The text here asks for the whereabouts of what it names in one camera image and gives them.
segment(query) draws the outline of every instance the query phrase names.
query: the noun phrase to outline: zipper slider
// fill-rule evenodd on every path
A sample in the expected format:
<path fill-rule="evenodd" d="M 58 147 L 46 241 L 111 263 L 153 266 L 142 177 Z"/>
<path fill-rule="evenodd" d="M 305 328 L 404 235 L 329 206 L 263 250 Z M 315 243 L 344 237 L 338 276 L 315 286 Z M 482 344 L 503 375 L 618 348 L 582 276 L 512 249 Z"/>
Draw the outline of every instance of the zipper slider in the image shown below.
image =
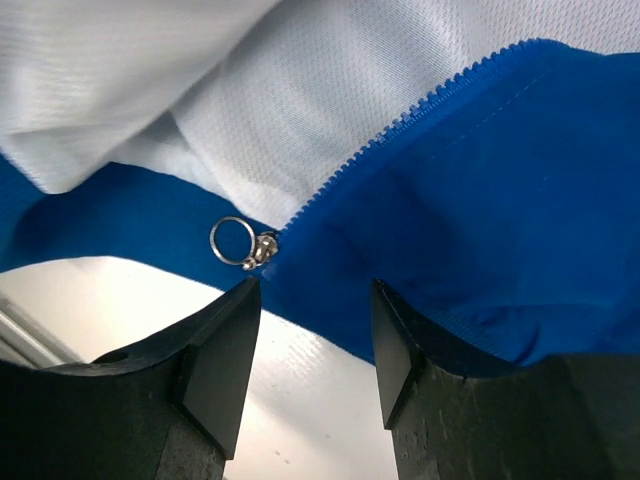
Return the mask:
<path fill-rule="evenodd" d="M 218 248 L 218 244 L 216 243 L 216 232 L 220 225 L 226 222 L 239 223 L 249 233 L 251 248 L 244 260 L 232 260 L 227 258 Z M 276 234 L 274 232 L 263 232 L 260 235 L 256 235 L 253 228 L 251 228 L 251 225 L 249 225 L 246 220 L 233 216 L 223 217 L 216 222 L 209 234 L 209 243 L 211 244 L 213 253 L 215 253 L 216 257 L 218 257 L 221 262 L 224 262 L 227 265 L 241 265 L 242 269 L 246 271 L 261 267 L 265 263 L 269 262 L 276 253 L 278 253 L 278 241 L 276 240 Z"/>

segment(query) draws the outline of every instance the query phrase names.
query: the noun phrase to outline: blue zipper teeth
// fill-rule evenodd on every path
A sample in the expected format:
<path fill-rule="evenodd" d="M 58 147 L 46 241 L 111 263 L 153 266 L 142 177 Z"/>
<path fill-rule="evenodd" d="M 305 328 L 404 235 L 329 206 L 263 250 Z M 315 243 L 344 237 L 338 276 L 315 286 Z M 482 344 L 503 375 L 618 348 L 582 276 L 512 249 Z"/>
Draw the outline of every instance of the blue zipper teeth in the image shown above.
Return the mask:
<path fill-rule="evenodd" d="M 536 44 L 547 42 L 553 43 L 552 41 L 541 39 L 526 40 L 503 48 L 499 52 L 494 52 L 489 57 L 484 57 L 480 62 L 474 62 L 471 67 L 465 68 L 462 73 L 455 74 L 453 78 L 446 80 L 443 85 L 437 86 L 435 91 L 429 92 L 425 98 L 418 100 L 417 105 L 409 107 L 408 112 L 403 112 L 400 115 L 400 118 L 394 120 L 391 125 L 386 126 L 383 132 L 378 133 L 374 139 L 369 140 L 367 145 L 364 145 L 353 157 L 347 160 L 346 163 L 334 172 L 334 174 L 322 185 L 313 197 L 309 199 L 309 201 L 280 231 L 280 234 L 278 235 L 278 243 L 280 246 L 282 247 L 283 244 L 286 243 L 293 227 L 295 227 L 299 222 L 304 221 L 308 216 L 312 215 L 315 209 L 317 209 L 318 204 L 344 181 L 346 174 L 351 173 L 354 168 L 357 168 L 358 165 L 365 162 L 373 151 L 394 141 L 400 134 L 415 125 L 417 121 L 423 118 L 424 115 L 433 110 L 437 105 L 455 94 L 465 85 L 475 80 L 490 64 L 494 64 L 498 61 L 504 61 L 514 54 L 521 53 Z"/>

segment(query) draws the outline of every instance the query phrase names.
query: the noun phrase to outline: white mesh fabric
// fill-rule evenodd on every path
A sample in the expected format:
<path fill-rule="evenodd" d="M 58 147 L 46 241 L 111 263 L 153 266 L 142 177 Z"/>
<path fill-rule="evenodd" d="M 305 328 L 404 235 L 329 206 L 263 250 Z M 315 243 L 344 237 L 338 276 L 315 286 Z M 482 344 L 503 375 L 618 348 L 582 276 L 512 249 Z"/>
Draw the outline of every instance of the white mesh fabric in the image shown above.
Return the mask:
<path fill-rule="evenodd" d="M 0 0 L 0 5 L 7 1 Z M 41 1 L 22 0 L 27 4 Z M 47 4 L 61 2 L 48 0 Z M 62 3 L 82 3 L 88 9 L 99 5 L 89 0 Z M 136 57 L 139 64 L 133 62 L 134 73 L 126 75 L 119 69 L 131 68 L 131 59 L 113 62 L 111 70 L 115 70 L 107 72 L 106 80 L 96 80 L 110 92 L 106 97 L 96 94 L 102 90 L 93 88 L 91 82 L 84 82 L 82 95 L 78 94 L 77 76 L 67 78 L 62 83 L 65 88 L 54 89 L 48 95 L 54 106 L 49 105 L 41 115 L 45 120 L 60 115 L 58 108 L 63 112 L 78 108 L 79 99 L 85 96 L 109 99 L 89 102 L 88 118 L 94 126 L 85 125 L 84 131 L 56 131 L 65 138 L 63 144 L 74 146 L 71 153 L 79 165 L 113 146 L 114 141 L 108 139 L 120 141 L 150 119 L 152 109 L 147 108 L 143 109 L 147 113 L 144 122 L 140 116 L 125 115 L 131 113 L 127 110 L 130 103 L 151 103 L 159 114 L 172 103 L 167 89 L 177 98 L 181 91 L 176 84 L 184 88 L 187 77 L 191 80 L 204 74 L 202 58 L 213 40 L 207 36 L 201 9 L 225 2 L 134 2 L 144 4 L 139 9 L 124 0 L 103 3 L 117 4 L 123 11 L 145 10 L 156 18 L 155 29 L 149 28 L 144 35 L 147 56 L 153 58 L 163 48 L 174 53 L 190 51 L 178 32 L 189 34 L 189 45 L 199 54 L 194 55 L 197 61 L 160 54 L 166 61 L 154 73 L 149 73 L 140 56 Z M 169 3 L 177 17 L 157 14 L 157 9 L 169 8 Z M 247 18 L 258 16 L 247 14 Z M 101 38 L 118 38 L 117 25 L 105 24 Z M 191 37 L 191 29 L 202 33 Z M 280 228 L 341 164 L 408 105 L 492 51 L 531 37 L 553 38 L 603 53 L 637 51 L 640 5 L 631 0 L 284 0 L 226 60 L 171 107 L 173 119 L 169 114 L 163 116 L 117 149 L 113 158 L 199 184 L 230 199 L 247 215 Z M 31 40 L 37 44 L 46 38 L 32 36 Z M 178 48 L 169 45 L 172 41 L 183 43 Z M 218 51 L 218 57 L 213 55 L 210 67 L 222 52 L 224 49 Z M 49 83 L 43 82 L 42 88 L 58 85 L 60 69 L 57 64 L 56 69 L 46 70 Z M 0 72 L 4 71 L 6 67 L 0 65 Z M 163 82 L 156 84 L 159 71 L 181 81 L 170 82 L 171 89 L 162 86 Z M 120 79 L 117 88 L 112 77 Z M 57 101 L 60 95 L 64 101 Z M 83 133 L 103 127 L 115 132 L 107 140 Z M 22 146 L 40 148 L 30 159 L 31 172 L 40 176 L 41 170 L 58 172 L 50 173 L 53 177 L 61 172 L 73 174 L 74 161 L 65 160 L 69 152 L 54 152 L 50 143 L 35 138 L 46 136 L 29 134 L 22 142 Z"/>
<path fill-rule="evenodd" d="M 274 3 L 0 0 L 2 149 L 43 190 L 68 190 L 178 100 Z"/>

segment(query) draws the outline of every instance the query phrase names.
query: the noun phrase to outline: seam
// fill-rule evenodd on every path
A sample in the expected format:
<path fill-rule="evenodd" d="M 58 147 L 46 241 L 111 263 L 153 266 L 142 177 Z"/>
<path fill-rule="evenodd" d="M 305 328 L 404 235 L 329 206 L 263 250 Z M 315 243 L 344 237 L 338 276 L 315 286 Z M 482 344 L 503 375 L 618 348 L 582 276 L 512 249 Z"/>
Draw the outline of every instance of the seam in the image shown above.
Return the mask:
<path fill-rule="evenodd" d="M 467 130 L 465 133 L 460 135 L 460 137 L 455 139 L 453 142 L 451 142 L 449 145 L 444 147 L 442 150 L 440 150 L 439 152 L 434 153 L 431 157 L 429 157 L 429 161 L 435 160 L 437 157 L 443 155 L 445 152 L 447 152 L 447 150 L 451 149 L 454 145 L 456 145 L 459 142 L 461 142 L 462 140 L 464 140 L 471 132 L 473 132 L 474 130 L 477 130 L 478 128 L 483 126 L 485 123 L 487 123 L 490 120 L 492 120 L 496 115 L 498 115 L 500 112 L 502 112 L 505 108 L 509 107 L 519 97 L 521 97 L 524 93 L 526 93 L 528 90 L 530 90 L 531 87 L 533 87 L 535 84 L 537 84 L 540 80 L 542 80 L 546 76 L 551 75 L 553 72 L 558 70 L 558 68 L 560 68 L 560 67 L 559 66 L 555 66 L 554 68 L 542 73 L 541 75 L 539 75 L 536 78 L 534 78 L 533 80 L 531 80 L 531 82 L 529 82 L 527 85 L 525 85 L 520 91 L 518 91 L 513 97 L 511 97 L 508 101 L 506 101 L 502 106 L 498 107 L 493 112 L 491 112 L 491 114 L 489 114 L 485 119 L 481 120 L 480 122 L 475 124 L 473 127 L 469 128 L 469 130 Z"/>

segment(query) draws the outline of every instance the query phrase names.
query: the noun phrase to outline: zipper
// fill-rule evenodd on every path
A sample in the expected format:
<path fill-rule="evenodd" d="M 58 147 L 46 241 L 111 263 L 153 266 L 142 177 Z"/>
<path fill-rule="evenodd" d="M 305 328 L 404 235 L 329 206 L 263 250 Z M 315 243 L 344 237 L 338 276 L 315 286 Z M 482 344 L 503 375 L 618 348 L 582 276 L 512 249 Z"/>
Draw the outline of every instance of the zipper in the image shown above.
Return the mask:
<path fill-rule="evenodd" d="M 279 234 L 276 235 L 273 232 L 266 232 L 270 235 L 271 254 L 256 263 L 251 260 L 250 257 L 252 253 L 250 253 L 247 259 L 245 259 L 245 262 L 249 262 L 249 268 L 247 268 L 245 264 L 237 264 L 242 264 L 245 270 L 252 270 L 253 268 L 262 267 L 269 263 L 278 251 L 286 248 L 292 232 L 299 230 L 301 226 L 304 228 L 304 224 L 308 222 L 309 219 L 317 218 L 317 212 L 322 211 L 328 197 L 335 190 L 341 188 L 341 186 L 344 185 L 355 172 L 362 168 L 363 165 L 366 165 L 369 160 L 376 160 L 372 157 L 378 154 L 381 149 L 387 148 L 389 145 L 397 142 L 408 130 L 419 126 L 420 122 L 423 121 L 427 115 L 438 108 L 443 102 L 447 101 L 448 98 L 460 93 L 468 88 L 469 85 L 482 78 L 486 70 L 495 70 L 515 55 L 523 54 L 533 47 L 545 44 L 558 45 L 558 43 L 553 40 L 544 39 L 531 39 L 510 45 L 509 47 L 501 49 L 499 52 L 492 53 L 489 57 L 484 57 L 480 62 L 475 62 L 471 67 L 465 68 L 462 73 L 457 73 L 453 78 L 446 80 L 443 85 L 439 85 L 434 91 L 429 92 L 426 97 L 421 98 L 416 104 L 409 107 L 407 112 L 402 113 L 398 119 L 394 120 L 391 125 L 385 127 L 382 132 L 378 133 L 374 139 L 370 140 L 353 157 L 336 170 L 313 197 L 289 220 Z M 378 156 L 377 159 L 384 161 L 384 157 L 382 156 Z M 252 236 L 252 241 L 260 237 L 256 236 L 252 230 L 250 231 L 250 235 Z"/>
<path fill-rule="evenodd" d="M 239 223 L 249 234 L 251 247 L 249 247 L 247 256 L 242 260 L 233 260 L 228 258 L 218 248 L 216 233 L 218 233 L 220 225 L 227 222 Z M 276 253 L 278 253 L 278 241 L 276 240 L 276 234 L 274 232 L 263 232 L 256 235 L 249 222 L 240 217 L 234 216 L 222 217 L 216 222 L 209 233 L 209 244 L 211 245 L 213 253 L 215 253 L 216 257 L 218 257 L 221 262 L 226 263 L 227 265 L 242 266 L 242 269 L 245 271 L 251 271 L 261 267 L 265 263 L 269 262 Z"/>

